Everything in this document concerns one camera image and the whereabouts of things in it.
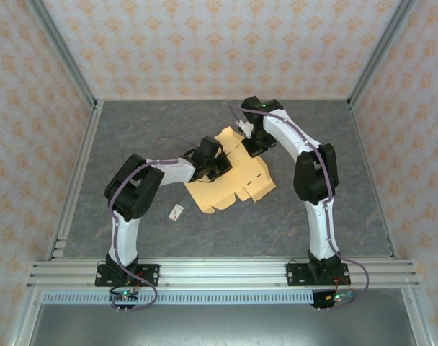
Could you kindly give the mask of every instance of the small white card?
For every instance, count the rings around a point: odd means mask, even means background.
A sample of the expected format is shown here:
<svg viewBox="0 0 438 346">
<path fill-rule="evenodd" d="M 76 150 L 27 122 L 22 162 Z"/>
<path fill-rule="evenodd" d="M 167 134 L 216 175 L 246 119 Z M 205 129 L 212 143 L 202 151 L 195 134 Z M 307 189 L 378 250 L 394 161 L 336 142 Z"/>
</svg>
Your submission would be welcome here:
<svg viewBox="0 0 438 346">
<path fill-rule="evenodd" d="M 177 219 L 180 217 L 182 211 L 184 210 L 184 207 L 180 206 L 179 204 L 176 204 L 171 210 L 171 213 L 169 214 L 169 218 L 172 221 L 177 221 Z"/>
</svg>

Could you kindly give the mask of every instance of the wall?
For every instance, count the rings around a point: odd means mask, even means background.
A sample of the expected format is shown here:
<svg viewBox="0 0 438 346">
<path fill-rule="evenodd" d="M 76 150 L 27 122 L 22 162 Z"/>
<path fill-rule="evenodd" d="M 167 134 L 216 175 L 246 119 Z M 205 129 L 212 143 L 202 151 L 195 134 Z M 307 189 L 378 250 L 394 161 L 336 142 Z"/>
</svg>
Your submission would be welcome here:
<svg viewBox="0 0 438 346">
<path fill-rule="evenodd" d="M 45 0 L 97 98 L 346 99 L 399 0 Z"/>
<path fill-rule="evenodd" d="M 26 0 L 0 0 L 0 345 L 44 260 L 89 111 Z"/>
<path fill-rule="evenodd" d="M 418 0 L 355 115 L 400 256 L 438 329 L 438 0 Z"/>
</svg>

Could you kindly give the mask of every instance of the cardboard sheet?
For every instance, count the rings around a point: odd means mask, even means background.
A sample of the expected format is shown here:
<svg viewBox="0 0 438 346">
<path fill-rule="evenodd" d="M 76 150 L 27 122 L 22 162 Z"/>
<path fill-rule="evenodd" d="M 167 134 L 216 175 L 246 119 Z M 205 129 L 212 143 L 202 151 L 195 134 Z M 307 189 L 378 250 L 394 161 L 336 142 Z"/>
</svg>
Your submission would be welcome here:
<svg viewBox="0 0 438 346">
<path fill-rule="evenodd" d="M 215 138 L 222 143 L 232 169 L 211 183 L 185 184 L 203 213 L 211 214 L 215 209 L 230 207 L 235 203 L 236 195 L 242 201 L 252 198 L 256 202 L 274 189 L 267 165 L 260 157 L 248 155 L 241 144 L 243 136 L 229 127 Z"/>
</svg>

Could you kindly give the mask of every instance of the patterned wallpaper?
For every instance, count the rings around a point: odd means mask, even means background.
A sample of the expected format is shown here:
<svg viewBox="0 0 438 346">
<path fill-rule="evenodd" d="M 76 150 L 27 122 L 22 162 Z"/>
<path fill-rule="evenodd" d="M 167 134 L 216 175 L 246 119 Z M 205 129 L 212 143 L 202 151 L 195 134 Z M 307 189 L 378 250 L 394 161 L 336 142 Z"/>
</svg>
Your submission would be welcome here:
<svg viewBox="0 0 438 346">
<path fill-rule="evenodd" d="M 105 99 L 346 99 L 399 2 L 45 0 Z"/>
<path fill-rule="evenodd" d="M 26 0 L 0 0 L 0 345 L 57 226 L 88 109 Z"/>
<path fill-rule="evenodd" d="M 383 207 L 438 329 L 438 0 L 418 0 L 355 109 Z"/>
</svg>

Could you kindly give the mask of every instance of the enclosure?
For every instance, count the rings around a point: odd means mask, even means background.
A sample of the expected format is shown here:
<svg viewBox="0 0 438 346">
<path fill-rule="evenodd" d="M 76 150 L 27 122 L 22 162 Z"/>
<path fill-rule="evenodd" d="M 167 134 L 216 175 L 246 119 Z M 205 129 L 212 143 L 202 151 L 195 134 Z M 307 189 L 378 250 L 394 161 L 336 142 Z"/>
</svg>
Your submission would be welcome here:
<svg viewBox="0 0 438 346">
<path fill-rule="evenodd" d="M 254 95 L 335 148 L 336 243 L 367 268 L 349 264 L 362 300 L 317 314 L 320 287 L 288 284 L 311 238 L 278 143 L 256 202 L 204 213 L 160 187 L 136 244 L 160 299 L 115 314 L 94 286 L 106 186 L 132 154 L 192 148 L 161 136 L 237 130 L 229 105 Z M 438 345 L 438 0 L 0 1 L 0 345 L 111 340 Z"/>
</svg>

